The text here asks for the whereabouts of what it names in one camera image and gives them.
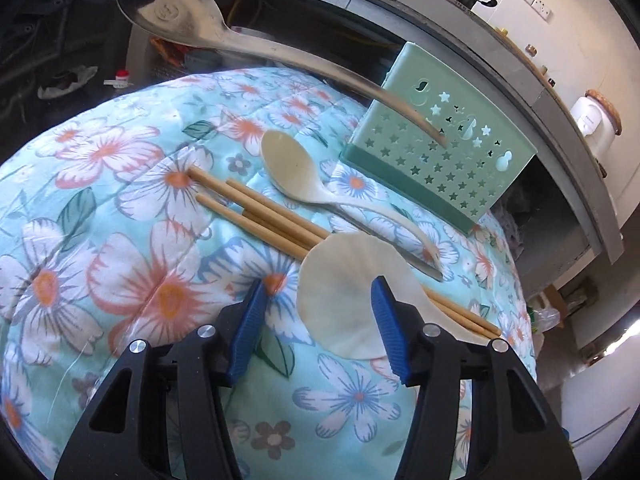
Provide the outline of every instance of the wooden chopstick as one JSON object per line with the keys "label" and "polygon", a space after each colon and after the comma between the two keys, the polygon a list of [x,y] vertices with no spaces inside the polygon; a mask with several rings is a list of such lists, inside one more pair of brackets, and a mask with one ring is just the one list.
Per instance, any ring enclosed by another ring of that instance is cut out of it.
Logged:
{"label": "wooden chopstick", "polygon": [[212,189],[216,193],[228,198],[229,200],[242,206],[247,211],[253,213],[255,216],[263,218],[280,231],[289,233],[296,240],[302,241],[306,246],[313,247],[322,241],[322,238],[309,232],[308,230],[300,227],[300,225],[285,218],[283,215],[269,209],[267,206],[261,204],[257,200],[251,198],[244,192],[238,191],[231,187],[229,184],[216,179],[206,171],[201,170],[197,166],[191,166],[187,170],[187,174],[196,182],[199,182],[204,187]]}
{"label": "wooden chopstick", "polygon": [[277,250],[282,251],[297,260],[304,260],[306,254],[309,252],[308,249],[300,247],[296,243],[274,233],[269,228],[245,218],[241,214],[223,206],[220,202],[217,202],[215,199],[205,195],[204,193],[196,193],[196,200],[203,206],[211,209],[213,212],[223,216],[231,223],[241,227],[245,231],[260,238],[263,242],[268,243],[270,246],[275,247]]}
{"label": "wooden chopstick", "polygon": [[[198,202],[297,260],[303,260],[310,248],[331,234],[326,229],[313,224],[309,220],[302,218],[293,211],[277,204],[256,190],[244,186],[236,180],[230,178],[227,179],[226,183],[222,182],[195,166],[191,166],[188,169],[188,174],[193,180],[225,196],[238,205],[243,206],[245,210],[242,215],[240,215],[224,207],[211,197],[201,193],[198,193],[196,196]],[[270,238],[270,240],[273,240],[272,242],[265,238],[266,234],[274,235],[277,238]],[[501,335],[502,332],[500,328],[484,318],[459,306],[446,296],[431,290],[425,285],[423,285],[422,288],[437,308],[461,326],[489,339]]]}

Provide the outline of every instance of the spoon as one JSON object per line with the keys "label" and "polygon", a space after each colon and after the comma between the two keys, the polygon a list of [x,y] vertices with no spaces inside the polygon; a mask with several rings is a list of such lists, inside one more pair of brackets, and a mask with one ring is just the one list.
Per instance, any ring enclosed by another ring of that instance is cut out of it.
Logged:
{"label": "spoon", "polygon": [[302,144],[277,130],[262,136],[262,160],[275,186],[285,195],[299,202],[311,204],[350,205],[367,209],[400,224],[427,249],[440,270],[440,256],[431,239],[422,230],[392,209],[350,196],[336,195],[324,187],[313,159]]}
{"label": "spoon", "polygon": [[265,57],[339,81],[380,101],[446,145],[446,138],[419,112],[365,77],[303,50],[232,31],[214,0],[118,0],[118,5],[129,21],[172,43]]}

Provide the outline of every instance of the floral tablecloth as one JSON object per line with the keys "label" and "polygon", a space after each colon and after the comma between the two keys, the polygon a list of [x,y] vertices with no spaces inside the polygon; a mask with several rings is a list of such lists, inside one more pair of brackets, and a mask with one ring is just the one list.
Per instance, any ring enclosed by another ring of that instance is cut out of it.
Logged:
{"label": "floral tablecloth", "polygon": [[[336,193],[413,219],[444,264],[436,290],[499,324],[532,374],[530,324],[500,226],[467,238],[428,211],[337,163],[364,108],[283,68],[187,76],[119,97],[49,130],[0,168],[2,416],[52,478],[100,378],[129,341],[182,338],[241,299],[255,278],[272,295],[247,374],[224,396],[245,478],[392,478],[415,392],[386,358],[337,358],[296,313],[299,263],[216,218],[194,200],[185,169],[232,176],[332,230],[350,226],[280,195],[264,173],[268,128],[295,136]],[[407,232],[355,210],[420,255]],[[428,278],[418,274],[421,280]],[[175,475],[183,474],[168,409]],[[470,389],[460,385],[452,476],[466,467]]]}

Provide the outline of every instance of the spoon handle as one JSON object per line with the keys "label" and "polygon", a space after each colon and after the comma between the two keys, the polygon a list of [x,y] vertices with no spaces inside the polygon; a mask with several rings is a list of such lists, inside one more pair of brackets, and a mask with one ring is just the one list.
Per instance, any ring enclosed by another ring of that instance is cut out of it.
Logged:
{"label": "spoon handle", "polygon": [[359,207],[361,209],[366,209],[368,211],[373,211],[374,213],[378,213],[379,215],[385,216],[389,220],[400,224],[412,235],[418,238],[418,240],[420,240],[420,243],[424,246],[425,249],[427,249],[427,252],[431,255],[434,263],[438,267],[438,270],[442,270],[442,266],[440,265],[440,251],[434,245],[431,239],[408,218],[402,216],[400,213],[395,212],[393,209],[379,206],[372,202],[367,202],[366,200],[359,200],[357,198],[351,198],[350,196],[341,196],[336,194],[334,194],[334,197],[332,197],[331,203],[335,205],[350,205]]}
{"label": "spoon handle", "polygon": [[447,140],[431,123],[407,102],[380,88],[380,86],[365,77],[348,70],[338,64],[309,54],[292,46],[276,43],[275,41],[255,38],[246,34],[239,34],[232,30],[226,30],[222,36],[222,49],[239,52],[240,54],[252,54],[265,57],[274,61],[290,64],[311,72],[318,73],[347,86],[350,86],[359,94],[376,99],[385,104],[400,115],[409,119],[413,124],[425,131],[439,145],[446,146]]}

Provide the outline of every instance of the brown flower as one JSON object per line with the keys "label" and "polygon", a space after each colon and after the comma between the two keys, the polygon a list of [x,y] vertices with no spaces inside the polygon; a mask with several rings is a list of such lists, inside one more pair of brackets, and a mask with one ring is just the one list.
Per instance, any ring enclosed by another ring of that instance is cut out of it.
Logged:
{"label": "brown flower", "polygon": [[281,420],[274,428],[267,422],[258,422],[255,431],[260,436],[251,441],[251,447],[258,450],[267,449],[269,458],[279,460],[282,455],[281,449],[288,451],[296,445],[296,441],[287,436],[290,429],[291,425],[286,420]]}

